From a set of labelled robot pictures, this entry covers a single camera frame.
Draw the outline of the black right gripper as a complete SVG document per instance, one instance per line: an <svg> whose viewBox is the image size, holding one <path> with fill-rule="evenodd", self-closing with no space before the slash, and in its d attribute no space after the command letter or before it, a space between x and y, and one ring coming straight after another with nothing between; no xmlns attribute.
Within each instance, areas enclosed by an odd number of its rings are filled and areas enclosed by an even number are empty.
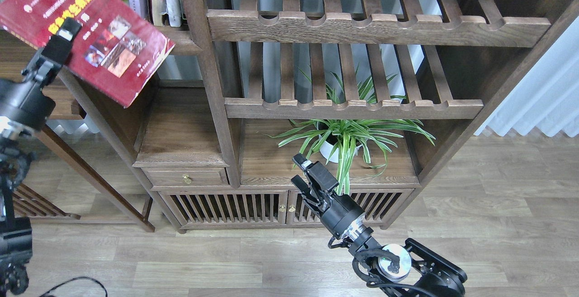
<svg viewBox="0 0 579 297"><path fill-rule="evenodd" d="M323 164L312 162L302 154L294 155L292 161L306 176L306 180L299 175L291 178L304 204L335 239L358 239L365 229L362 220L364 210L351 196L336 194L338 181Z"/></svg>

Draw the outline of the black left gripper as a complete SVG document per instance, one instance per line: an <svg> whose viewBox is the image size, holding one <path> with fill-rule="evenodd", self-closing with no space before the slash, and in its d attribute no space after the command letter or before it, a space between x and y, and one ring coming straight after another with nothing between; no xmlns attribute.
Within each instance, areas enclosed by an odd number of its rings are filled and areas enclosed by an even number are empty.
<svg viewBox="0 0 579 297"><path fill-rule="evenodd" d="M42 90L52 84L57 66L62 67L71 53L73 41L82 24L66 18L44 48L40 48L23 70L23 80L1 79L0 126L2 137L18 137L39 132L54 110L56 103Z"/></svg>

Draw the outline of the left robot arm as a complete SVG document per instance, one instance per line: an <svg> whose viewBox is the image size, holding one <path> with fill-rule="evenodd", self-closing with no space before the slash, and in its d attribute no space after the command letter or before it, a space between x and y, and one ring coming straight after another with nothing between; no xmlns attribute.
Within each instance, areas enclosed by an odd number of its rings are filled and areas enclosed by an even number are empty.
<svg viewBox="0 0 579 297"><path fill-rule="evenodd" d="M16 217L13 193L23 182L36 155L19 149L18 138L39 132L56 104L43 88L52 84L70 56L81 23L66 18L47 44L35 52L22 71L20 82L2 79L1 118L1 295L20 295L28 288L26 264L33 256L32 227L28 217Z"/></svg>

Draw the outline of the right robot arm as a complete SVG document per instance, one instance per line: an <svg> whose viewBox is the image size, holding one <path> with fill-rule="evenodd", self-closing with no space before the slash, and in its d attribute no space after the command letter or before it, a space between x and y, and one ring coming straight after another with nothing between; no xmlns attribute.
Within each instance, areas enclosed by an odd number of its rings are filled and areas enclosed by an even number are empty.
<svg viewBox="0 0 579 297"><path fill-rule="evenodd" d="M296 154L293 162L306 179L295 176L304 205L321 221L332 237L329 248L347 248L353 270L369 288L389 297L463 297L465 272L414 239L404 245L379 244L373 230L364 225L365 212L349 195L338 195L337 179L319 162Z"/></svg>

